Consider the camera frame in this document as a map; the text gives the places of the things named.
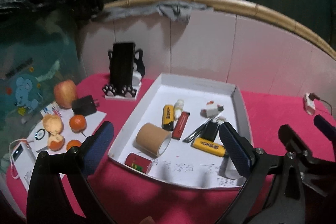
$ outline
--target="white tile wall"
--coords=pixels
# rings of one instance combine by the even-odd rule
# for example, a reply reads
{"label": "white tile wall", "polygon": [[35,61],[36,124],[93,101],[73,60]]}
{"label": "white tile wall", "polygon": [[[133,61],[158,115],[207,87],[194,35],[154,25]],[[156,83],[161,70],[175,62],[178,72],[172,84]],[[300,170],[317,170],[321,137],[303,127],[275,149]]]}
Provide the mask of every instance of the white tile wall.
{"label": "white tile wall", "polygon": [[95,73],[109,73],[108,50],[115,42],[113,22],[90,22],[80,30],[82,58],[87,76]]}
{"label": "white tile wall", "polygon": [[268,93],[279,70],[288,32],[237,16],[236,35],[227,82],[241,90]]}
{"label": "white tile wall", "polygon": [[336,106],[336,61],[322,50],[313,47],[306,67],[305,80],[298,96],[303,96],[306,92],[314,92],[321,99]]}
{"label": "white tile wall", "polygon": [[294,34],[287,34],[283,58],[269,93],[297,96],[306,78],[307,63],[310,61],[313,45]]}
{"label": "white tile wall", "polygon": [[260,93],[315,92],[336,106],[336,61],[297,35],[257,20],[209,11],[193,11],[188,25],[158,14],[128,17],[91,22],[80,41],[88,76],[109,72],[107,51],[115,41],[134,41],[144,50],[147,78],[171,72]]}
{"label": "white tile wall", "polygon": [[236,16],[192,11],[189,24],[171,22],[171,72],[226,82]]}
{"label": "white tile wall", "polygon": [[170,20],[159,14],[115,20],[116,42],[134,41],[143,49],[146,78],[170,73]]}

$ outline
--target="white power bank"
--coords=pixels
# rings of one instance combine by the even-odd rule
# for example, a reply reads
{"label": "white power bank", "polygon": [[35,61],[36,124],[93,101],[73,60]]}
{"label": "white power bank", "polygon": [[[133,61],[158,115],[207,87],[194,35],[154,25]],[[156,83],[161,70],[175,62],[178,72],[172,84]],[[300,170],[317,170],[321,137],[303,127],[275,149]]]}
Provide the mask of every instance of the white power bank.
{"label": "white power bank", "polygon": [[35,157],[31,148],[24,142],[19,142],[12,152],[13,163],[17,173],[22,181],[22,184],[29,189],[30,179],[32,177]]}

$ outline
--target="orange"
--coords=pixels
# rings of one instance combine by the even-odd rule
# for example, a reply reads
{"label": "orange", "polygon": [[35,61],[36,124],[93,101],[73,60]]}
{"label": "orange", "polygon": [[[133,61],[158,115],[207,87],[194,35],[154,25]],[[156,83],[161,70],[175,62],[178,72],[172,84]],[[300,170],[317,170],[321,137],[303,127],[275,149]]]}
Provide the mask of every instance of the orange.
{"label": "orange", "polygon": [[50,135],[48,138],[48,147],[52,151],[60,150],[65,143],[65,138],[62,135],[56,134],[56,135]]}
{"label": "orange", "polygon": [[78,147],[80,147],[81,144],[82,144],[82,143],[81,143],[79,140],[71,140],[71,141],[69,141],[68,144],[67,144],[67,151],[68,151],[71,147],[73,147],[73,146],[78,146]]}
{"label": "orange", "polygon": [[63,131],[63,122],[57,115],[47,114],[43,117],[43,127],[51,135],[60,134]]}
{"label": "orange", "polygon": [[83,115],[75,115],[70,119],[69,125],[73,132],[82,132],[86,129],[86,119]]}

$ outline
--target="beige tape roll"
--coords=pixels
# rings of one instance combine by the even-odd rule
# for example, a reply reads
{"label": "beige tape roll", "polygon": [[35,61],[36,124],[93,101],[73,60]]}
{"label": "beige tape roll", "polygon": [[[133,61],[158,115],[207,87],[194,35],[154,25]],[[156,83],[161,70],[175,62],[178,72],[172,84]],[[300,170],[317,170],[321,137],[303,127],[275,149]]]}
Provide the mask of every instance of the beige tape roll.
{"label": "beige tape roll", "polygon": [[140,128],[135,142],[157,157],[167,149],[171,140],[171,133],[151,123]]}

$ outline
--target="gray cloth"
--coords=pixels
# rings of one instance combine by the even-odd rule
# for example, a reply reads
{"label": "gray cloth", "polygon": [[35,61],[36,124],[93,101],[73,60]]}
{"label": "gray cloth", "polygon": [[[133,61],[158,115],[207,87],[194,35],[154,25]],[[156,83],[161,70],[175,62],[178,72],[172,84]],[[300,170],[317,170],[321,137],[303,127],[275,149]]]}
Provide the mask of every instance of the gray cloth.
{"label": "gray cloth", "polygon": [[129,8],[111,7],[104,9],[97,15],[93,21],[108,22],[115,19],[125,18],[128,16],[147,16],[159,13],[161,16],[169,17],[172,21],[188,23],[192,10],[210,10],[205,4],[196,2],[186,2],[180,0],[167,0],[147,6],[135,6]]}

